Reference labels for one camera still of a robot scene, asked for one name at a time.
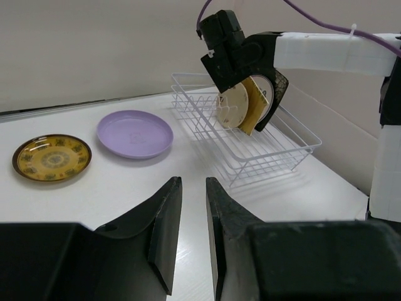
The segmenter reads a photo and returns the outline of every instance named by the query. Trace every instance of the white table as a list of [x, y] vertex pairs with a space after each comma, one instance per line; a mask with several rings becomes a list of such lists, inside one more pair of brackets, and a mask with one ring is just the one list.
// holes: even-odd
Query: white table
[[[184, 185], [173, 296], [168, 300], [212, 300], [212, 274], [206, 218], [205, 178], [217, 176], [192, 147], [182, 122], [174, 117], [172, 97], [121, 100], [34, 114], [0, 123], [0, 221], [78, 221], [91, 229], [135, 207], [172, 176]], [[170, 152], [149, 161], [117, 157], [97, 141], [96, 125], [110, 112], [145, 110], [165, 119], [175, 140]], [[54, 185], [29, 182], [11, 165], [15, 149], [33, 137], [70, 134], [93, 152], [90, 167], [75, 180]], [[231, 192], [265, 221], [363, 218], [367, 197], [324, 164], [309, 156], [289, 176]]]

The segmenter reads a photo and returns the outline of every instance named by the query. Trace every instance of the purple plate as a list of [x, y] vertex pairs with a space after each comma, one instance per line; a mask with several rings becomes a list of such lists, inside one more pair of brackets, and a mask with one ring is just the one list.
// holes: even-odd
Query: purple plate
[[166, 151], [174, 135], [171, 127], [156, 115], [135, 110], [118, 111], [98, 124], [100, 142], [122, 157], [149, 159]]

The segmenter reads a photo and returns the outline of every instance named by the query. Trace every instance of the wire dish rack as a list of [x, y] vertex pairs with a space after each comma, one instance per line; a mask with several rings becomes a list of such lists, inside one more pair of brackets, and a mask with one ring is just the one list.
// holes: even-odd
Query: wire dish rack
[[321, 140], [282, 106], [262, 132], [254, 130], [248, 136], [239, 129], [226, 129], [217, 116], [237, 108], [219, 106], [221, 98], [209, 75], [174, 73], [172, 78], [179, 119], [199, 147], [217, 159], [214, 165], [229, 187], [292, 172], [321, 145]]

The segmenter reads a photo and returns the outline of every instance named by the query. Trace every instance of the yellow plate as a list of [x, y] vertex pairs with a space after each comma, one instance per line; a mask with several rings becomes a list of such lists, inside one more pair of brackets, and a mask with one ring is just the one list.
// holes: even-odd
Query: yellow plate
[[69, 179], [90, 163], [92, 151], [81, 139], [61, 134], [34, 138], [18, 147], [13, 167], [23, 177], [41, 182]]

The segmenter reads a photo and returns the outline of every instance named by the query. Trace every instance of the purple cable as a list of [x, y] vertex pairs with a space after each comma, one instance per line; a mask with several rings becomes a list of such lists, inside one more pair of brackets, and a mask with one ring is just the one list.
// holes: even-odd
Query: purple cable
[[[337, 25], [331, 25], [331, 24], [326, 24], [322, 21], [317, 20], [315, 17], [313, 17], [312, 15], [308, 14], [306, 11], [302, 10], [301, 8], [299, 8], [297, 5], [295, 5], [294, 3], [292, 3], [290, 0], [283, 0], [286, 4], [288, 4], [289, 6], [291, 6], [293, 9], [295, 9], [297, 12], [299, 12], [302, 16], [304, 16], [306, 19], [314, 22], [316, 25], [326, 28], [326, 29], [330, 29], [330, 30], [334, 30], [334, 31], [338, 31], [340, 33], [351, 33], [352, 29], [350, 28], [346, 28], [346, 27], [341, 27], [341, 26], [337, 26]], [[202, 10], [199, 13], [198, 16], [198, 20], [196, 22], [196, 29], [199, 30], [199, 24], [201, 23], [201, 19], [203, 14], [205, 13], [206, 8], [208, 7], [208, 5], [212, 2], [212, 0], [207, 0], [205, 5], [203, 5]], [[387, 43], [385, 40], [379, 38], [378, 36], [375, 36], [374, 34], [371, 33], [367, 33], [365, 31], [362, 30], [354, 30], [353, 34], [355, 36], [360, 36], [362, 38], [368, 39], [370, 41], [373, 41], [381, 46], [383, 46], [384, 48], [390, 50], [392, 53], [394, 53], [395, 55], [397, 55], [399, 58], [401, 58], [401, 50], [398, 49], [397, 47], [394, 47], [393, 45], [391, 45], [390, 43]]]
[[203, 14], [205, 13], [205, 10], [207, 9], [207, 7], [209, 6], [209, 4], [212, 2], [213, 0], [207, 0], [205, 5], [203, 5], [203, 8], [201, 9], [199, 16], [198, 16], [198, 20], [196, 21], [196, 30], [199, 30], [199, 24], [201, 23], [201, 19]]

